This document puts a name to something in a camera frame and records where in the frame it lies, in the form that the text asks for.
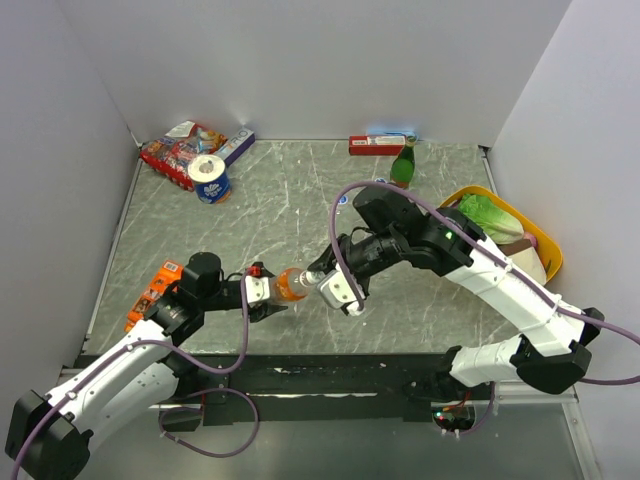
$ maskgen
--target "yellow basket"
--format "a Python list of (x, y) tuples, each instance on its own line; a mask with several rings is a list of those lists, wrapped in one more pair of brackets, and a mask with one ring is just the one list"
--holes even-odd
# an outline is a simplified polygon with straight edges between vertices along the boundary
[(556, 242), (554, 242), (549, 235), (544, 233), (544, 231), (538, 227), (535, 223), (521, 214), (518, 210), (513, 208), (507, 202), (502, 200), (492, 191), (487, 190), (480, 185), (470, 185), (468, 187), (464, 187), (462, 190), (458, 190), (456, 193), (447, 198), (444, 202), (442, 202), (441, 207), (447, 207), (455, 203), (456, 200), (462, 198), (462, 196), (466, 193), (471, 193), (475, 195), (484, 195), (485, 197), (489, 197), (494, 205), (500, 207), (505, 212), (510, 213), (518, 220), (524, 227), (526, 232), (533, 233), (538, 239), (538, 248), (536, 251), (538, 252), (538, 256), (540, 257), (540, 261), (544, 266), (545, 271), (547, 272), (547, 282), (551, 280), (554, 275), (560, 270), (562, 266), (562, 250)]

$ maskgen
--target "marble table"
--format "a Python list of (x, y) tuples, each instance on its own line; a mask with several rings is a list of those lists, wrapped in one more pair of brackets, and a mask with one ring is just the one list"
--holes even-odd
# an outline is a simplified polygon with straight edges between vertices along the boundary
[[(416, 147), (411, 190), (439, 204), (469, 184), (489, 186), (480, 151), (471, 145)], [(219, 255), (225, 272), (261, 260), (278, 272), (304, 267), (328, 244), (329, 205), (339, 189), (387, 177), (392, 157), (350, 157), (346, 141), (258, 141), (230, 168), (231, 197), (206, 205), (142, 165), (85, 343), (104, 353), (123, 335), (125, 317), (165, 259), (186, 263), (197, 251)], [(338, 230), (363, 222), (341, 207)], [(516, 333), (502, 316), (466, 290), (431, 272), (398, 264), (371, 280), (366, 312), (346, 317), (310, 295), (288, 311), (251, 326), (250, 353), (444, 352)], [(183, 347), (229, 353), (240, 344), (239, 311), (208, 313)]]

